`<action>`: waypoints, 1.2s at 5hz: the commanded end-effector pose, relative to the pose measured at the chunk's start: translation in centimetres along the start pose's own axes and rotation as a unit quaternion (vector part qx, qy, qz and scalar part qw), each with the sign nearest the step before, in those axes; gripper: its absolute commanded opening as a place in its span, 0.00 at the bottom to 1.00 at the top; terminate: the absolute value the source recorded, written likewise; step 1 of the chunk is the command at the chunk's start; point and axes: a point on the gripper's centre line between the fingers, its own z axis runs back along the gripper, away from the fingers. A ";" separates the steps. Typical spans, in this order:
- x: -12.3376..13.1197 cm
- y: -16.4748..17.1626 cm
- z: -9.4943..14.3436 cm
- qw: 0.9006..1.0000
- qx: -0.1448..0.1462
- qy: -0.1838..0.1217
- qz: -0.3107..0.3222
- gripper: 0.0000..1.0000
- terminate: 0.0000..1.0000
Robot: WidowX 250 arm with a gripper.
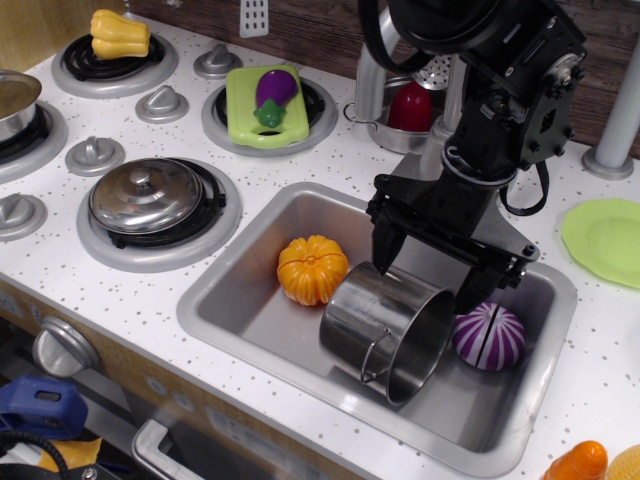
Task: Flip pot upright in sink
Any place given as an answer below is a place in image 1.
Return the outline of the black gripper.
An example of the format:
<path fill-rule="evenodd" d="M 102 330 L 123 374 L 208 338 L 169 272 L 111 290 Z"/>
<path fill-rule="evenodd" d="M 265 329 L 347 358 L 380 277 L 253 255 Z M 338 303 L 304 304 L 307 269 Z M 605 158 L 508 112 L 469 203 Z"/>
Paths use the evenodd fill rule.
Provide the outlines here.
<path fill-rule="evenodd" d="M 380 174 L 367 214 L 374 224 L 372 263 L 380 275 L 410 236 L 469 266 L 453 312 L 465 315 L 496 289 L 517 287 L 540 251 L 502 216 L 497 188 L 443 172 L 422 181 Z"/>

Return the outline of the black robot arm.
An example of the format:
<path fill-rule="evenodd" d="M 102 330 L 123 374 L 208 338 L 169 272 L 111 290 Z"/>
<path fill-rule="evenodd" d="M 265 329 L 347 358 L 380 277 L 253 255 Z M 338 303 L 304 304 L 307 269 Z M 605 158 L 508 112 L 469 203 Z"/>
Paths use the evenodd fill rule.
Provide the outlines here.
<path fill-rule="evenodd" d="M 391 21 L 415 48 L 398 63 L 384 45 L 377 3 L 358 8 L 365 45 L 383 69 L 414 73 L 442 54 L 466 64 L 462 115 L 441 152 L 440 176 L 380 174 L 367 212 L 378 272 L 413 237 L 468 266 L 454 310 L 469 313 L 494 290 L 518 285 L 539 257 L 506 220 L 508 187 L 529 169 L 547 187 L 547 160 L 573 137 L 584 35 L 553 1 L 392 1 Z"/>

